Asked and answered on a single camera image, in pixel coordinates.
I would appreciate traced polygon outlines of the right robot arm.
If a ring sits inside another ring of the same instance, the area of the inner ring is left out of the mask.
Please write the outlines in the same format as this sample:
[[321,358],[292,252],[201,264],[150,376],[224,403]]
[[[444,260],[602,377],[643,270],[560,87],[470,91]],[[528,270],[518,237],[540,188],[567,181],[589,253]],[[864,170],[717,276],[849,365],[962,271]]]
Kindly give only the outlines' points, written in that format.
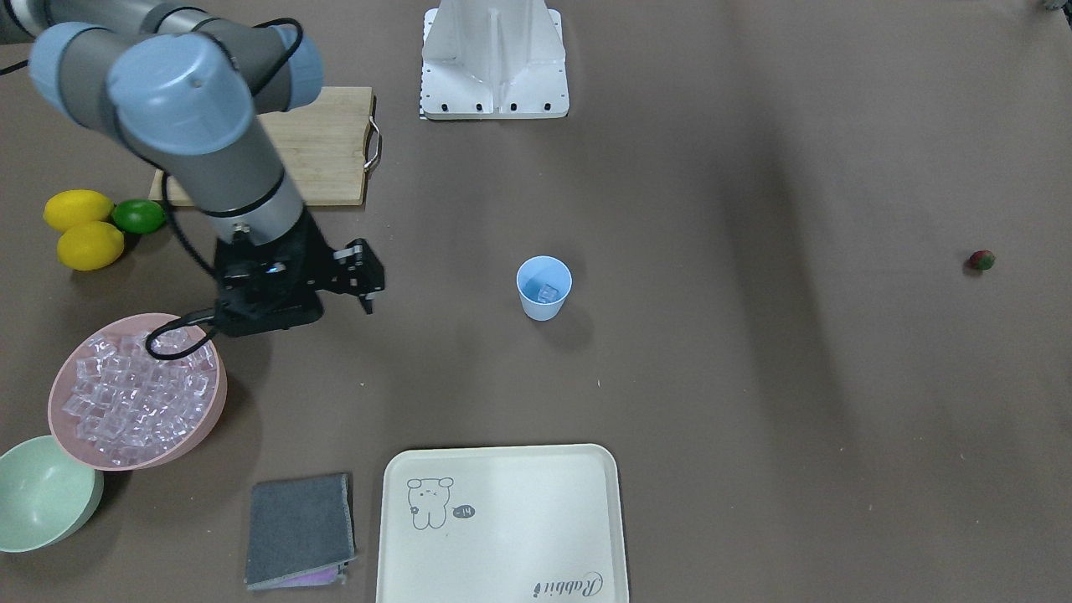
[[322,237],[260,115],[309,106],[317,45],[291,17],[248,26],[180,1],[4,1],[3,44],[70,121],[183,187],[217,233],[214,304],[166,324],[242,337],[313,323],[330,291],[364,313],[385,289],[367,241]]

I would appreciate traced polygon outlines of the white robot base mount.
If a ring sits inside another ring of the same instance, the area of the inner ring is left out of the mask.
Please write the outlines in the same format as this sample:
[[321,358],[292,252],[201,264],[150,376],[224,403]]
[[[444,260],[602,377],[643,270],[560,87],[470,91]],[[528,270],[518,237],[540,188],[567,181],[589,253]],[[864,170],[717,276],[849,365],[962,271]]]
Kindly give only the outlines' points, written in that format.
[[441,1],[422,23],[425,120],[559,119],[570,113],[563,19],[544,1]]

